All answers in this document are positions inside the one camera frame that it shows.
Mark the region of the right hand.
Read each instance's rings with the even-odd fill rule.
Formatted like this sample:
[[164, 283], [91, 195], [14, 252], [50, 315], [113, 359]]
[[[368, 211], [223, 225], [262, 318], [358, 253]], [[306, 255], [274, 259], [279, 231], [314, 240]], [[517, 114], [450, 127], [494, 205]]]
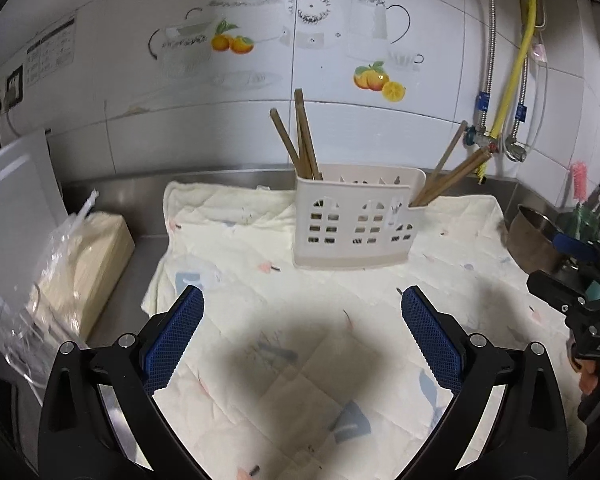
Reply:
[[579, 359], [574, 342], [570, 344], [569, 359], [573, 370], [579, 375], [581, 400], [578, 416], [585, 422], [600, 414], [600, 361]]

